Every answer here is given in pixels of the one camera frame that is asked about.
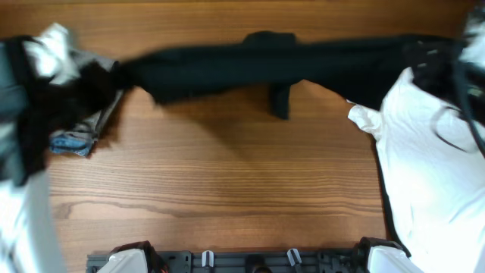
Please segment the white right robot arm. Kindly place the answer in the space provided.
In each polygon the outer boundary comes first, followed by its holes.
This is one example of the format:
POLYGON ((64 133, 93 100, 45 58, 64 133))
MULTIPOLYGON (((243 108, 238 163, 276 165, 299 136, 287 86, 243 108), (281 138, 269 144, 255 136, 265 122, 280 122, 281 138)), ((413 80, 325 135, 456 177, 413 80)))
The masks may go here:
MULTIPOLYGON (((410 125, 426 124, 418 132, 427 132, 427 136, 419 136, 416 141, 405 141, 406 144, 412 144, 419 155, 430 150, 430 145, 426 142, 445 144, 435 126, 438 113, 432 115, 425 111, 432 106, 437 107, 441 102, 453 109, 458 107, 453 83, 453 62, 457 46, 459 44, 450 39, 418 41, 405 46, 402 53, 405 70, 383 99, 382 110, 389 108, 391 101, 396 100, 403 107, 402 114, 412 114, 408 121, 410 125)), ((364 237, 354 248, 353 260, 356 266, 364 268, 366 272, 421 272, 411 261, 411 244, 405 243, 405 236, 398 233, 398 229, 404 228, 405 219, 412 220, 410 215, 404 216, 398 208, 410 204, 411 200, 404 193, 391 193, 392 188, 405 182, 416 183, 418 179, 393 177, 390 172, 390 154, 378 152, 377 157, 384 211, 388 228, 393 232, 395 240, 364 237)))

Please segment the black shorts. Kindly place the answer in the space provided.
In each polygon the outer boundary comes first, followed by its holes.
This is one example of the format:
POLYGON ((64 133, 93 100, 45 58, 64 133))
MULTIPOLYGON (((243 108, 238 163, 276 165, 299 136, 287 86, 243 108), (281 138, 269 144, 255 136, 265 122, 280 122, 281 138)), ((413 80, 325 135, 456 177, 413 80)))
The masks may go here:
POLYGON ((453 39, 398 35, 303 43, 292 33, 257 32, 241 43, 162 49, 121 62, 112 72, 123 88, 139 86, 161 104, 266 84, 273 115, 289 117, 292 85, 307 80, 377 110, 408 67, 447 57, 453 39))

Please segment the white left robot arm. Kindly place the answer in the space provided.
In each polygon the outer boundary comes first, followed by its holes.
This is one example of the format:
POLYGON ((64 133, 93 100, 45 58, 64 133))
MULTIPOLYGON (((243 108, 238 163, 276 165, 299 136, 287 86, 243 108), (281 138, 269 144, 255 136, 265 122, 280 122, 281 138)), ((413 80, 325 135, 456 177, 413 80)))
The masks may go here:
POLYGON ((87 156, 124 95, 117 62, 52 24, 1 40, 1 270, 64 272, 45 154, 87 156))

